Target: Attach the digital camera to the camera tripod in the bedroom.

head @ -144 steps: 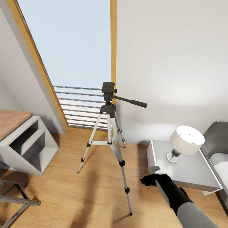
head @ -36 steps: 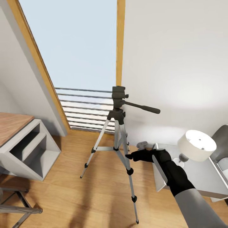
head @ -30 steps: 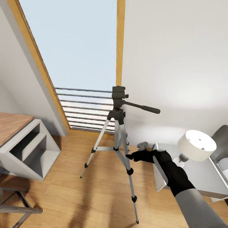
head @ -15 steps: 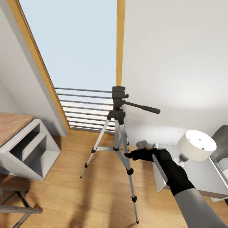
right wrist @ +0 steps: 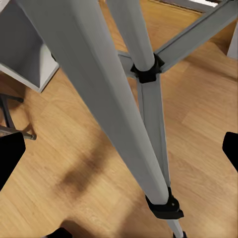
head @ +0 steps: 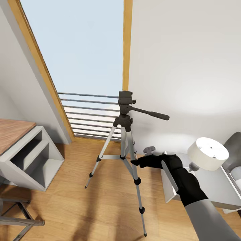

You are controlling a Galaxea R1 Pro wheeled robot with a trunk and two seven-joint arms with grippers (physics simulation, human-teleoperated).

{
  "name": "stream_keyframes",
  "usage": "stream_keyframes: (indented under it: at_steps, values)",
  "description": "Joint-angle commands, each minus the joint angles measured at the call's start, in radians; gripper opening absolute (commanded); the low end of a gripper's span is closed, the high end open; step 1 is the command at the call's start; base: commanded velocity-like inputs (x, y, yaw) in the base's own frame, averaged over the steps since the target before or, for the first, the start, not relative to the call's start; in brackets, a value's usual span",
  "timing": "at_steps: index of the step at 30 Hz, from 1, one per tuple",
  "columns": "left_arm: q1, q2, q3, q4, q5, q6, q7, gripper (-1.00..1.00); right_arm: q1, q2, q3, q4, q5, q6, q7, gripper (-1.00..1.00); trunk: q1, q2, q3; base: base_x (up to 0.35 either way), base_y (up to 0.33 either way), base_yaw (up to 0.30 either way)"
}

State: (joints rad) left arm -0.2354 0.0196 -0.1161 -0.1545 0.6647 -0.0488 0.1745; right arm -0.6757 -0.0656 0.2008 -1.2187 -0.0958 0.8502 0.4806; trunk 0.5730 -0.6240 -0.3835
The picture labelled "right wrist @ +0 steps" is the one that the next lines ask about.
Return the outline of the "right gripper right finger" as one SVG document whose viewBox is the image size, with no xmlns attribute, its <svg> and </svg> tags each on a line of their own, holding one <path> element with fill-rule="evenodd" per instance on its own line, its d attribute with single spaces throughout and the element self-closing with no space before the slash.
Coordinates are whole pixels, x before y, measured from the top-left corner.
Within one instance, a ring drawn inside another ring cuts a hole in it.
<svg viewBox="0 0 238 238">
<path fill-rule="evenodd" d="M 238 134 L 227 132 L 222 149 L 238 172 Z"/>
</svg>

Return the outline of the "camera tripod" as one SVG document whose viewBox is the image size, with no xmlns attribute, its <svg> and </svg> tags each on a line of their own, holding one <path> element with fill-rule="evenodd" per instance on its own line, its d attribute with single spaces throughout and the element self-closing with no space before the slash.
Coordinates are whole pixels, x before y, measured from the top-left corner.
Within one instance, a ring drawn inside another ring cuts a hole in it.
<svg viewBox="0 0 238 238">
<path fill-rule="evenodd" d="M 223 0 L 155 52 L 139 0 L 105 0 L 128 53 L 116 50 L 98 0 L 17 0 L 174 238 L 187 238 L 171 190 L 161 73 L 238 18 Z M 127 77 L 136 79 L 138 106 Z"/>
</svg>

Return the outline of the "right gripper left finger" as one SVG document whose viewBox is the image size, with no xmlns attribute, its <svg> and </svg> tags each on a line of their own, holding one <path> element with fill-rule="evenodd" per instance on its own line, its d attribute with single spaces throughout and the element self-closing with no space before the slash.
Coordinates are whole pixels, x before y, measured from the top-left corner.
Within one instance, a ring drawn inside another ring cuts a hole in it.
<svg viewBox="0 0 238 238">
<path fill-rule="evenodd" d="M 0 137 L 0 191 L 26 150 L 21 132 Z"/>
</svg>

